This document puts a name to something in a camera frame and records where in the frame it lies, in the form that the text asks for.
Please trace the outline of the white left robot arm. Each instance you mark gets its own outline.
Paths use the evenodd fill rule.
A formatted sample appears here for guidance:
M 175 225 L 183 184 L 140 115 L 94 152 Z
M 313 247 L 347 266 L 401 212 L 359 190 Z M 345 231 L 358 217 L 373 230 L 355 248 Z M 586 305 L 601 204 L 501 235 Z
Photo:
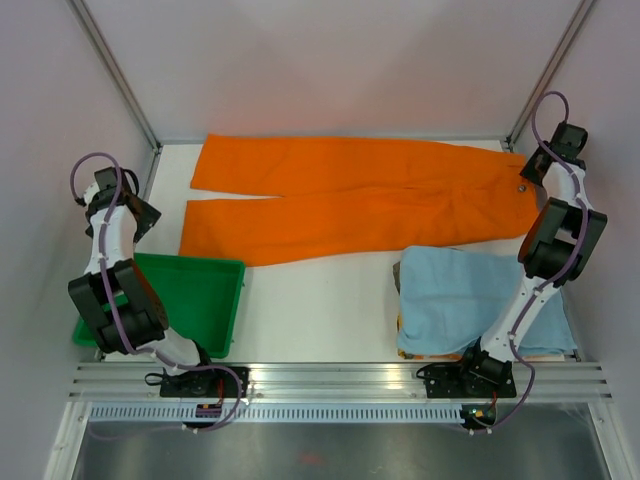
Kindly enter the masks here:
M 76 200 L 85 208 L 92 247 L 84 273 L 68 283 L 68 293 L 99 349 L 146 355 L 197 397 L 210 395 L 218 374 L 204 349 L 177 333 L 159 295 L 134 259 L 136 244 L 161 213 L 137 196 L 137 178 L 128 169 L 107 167 Z

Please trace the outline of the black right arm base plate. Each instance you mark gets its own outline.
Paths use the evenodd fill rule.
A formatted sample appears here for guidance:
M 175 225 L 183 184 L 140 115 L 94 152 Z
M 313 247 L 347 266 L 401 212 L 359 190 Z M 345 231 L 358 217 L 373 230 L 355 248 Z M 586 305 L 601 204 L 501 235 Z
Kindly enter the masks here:
M 430 399 L 493 399 L 515 398 L 516 386 L 512 377 L 495 383 L 474 374 L 463 373 L 453 363 L 429 364 L 416 371 Z

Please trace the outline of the orange trousers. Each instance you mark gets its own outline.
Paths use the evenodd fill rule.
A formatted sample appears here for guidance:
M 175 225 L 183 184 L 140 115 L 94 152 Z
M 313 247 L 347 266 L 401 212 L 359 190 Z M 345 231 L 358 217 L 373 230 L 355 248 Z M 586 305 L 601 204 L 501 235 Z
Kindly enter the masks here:
M 441 142 L 211 135 L 179 252 L 251 267 L 512 239 L 533 225 L 524 158 Z

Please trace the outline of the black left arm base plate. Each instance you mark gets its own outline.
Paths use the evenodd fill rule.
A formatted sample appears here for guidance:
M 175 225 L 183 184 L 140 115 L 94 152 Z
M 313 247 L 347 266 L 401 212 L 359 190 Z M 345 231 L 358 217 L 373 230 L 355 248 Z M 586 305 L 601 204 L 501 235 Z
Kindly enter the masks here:
M 163 398 L 232 398 L 238 395 L 234 377 L 226 372 L 186 372 L 171 376 L 166 371 L 148 373 L 144 377 L 148 386 L 159 387 Z

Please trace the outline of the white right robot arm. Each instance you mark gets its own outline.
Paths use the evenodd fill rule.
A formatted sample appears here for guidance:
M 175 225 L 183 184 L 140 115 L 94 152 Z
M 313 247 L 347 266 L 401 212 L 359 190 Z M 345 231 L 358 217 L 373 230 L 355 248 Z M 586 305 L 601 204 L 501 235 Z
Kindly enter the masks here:
M 562 287 L 579 277 L 607 224 L 588 200 L 585 162 L 579 154 L 588 132 L 560 122 L 549 141 L 539 144 L 520 176 L 544 189 L 547 200 L 518 253 L 523 277 L 512 300 L 473 345 L 479 361 L 456 370 L 457 387 L 480 395 L 492 377 L 506 375 L 519 345 L 539 312 Z

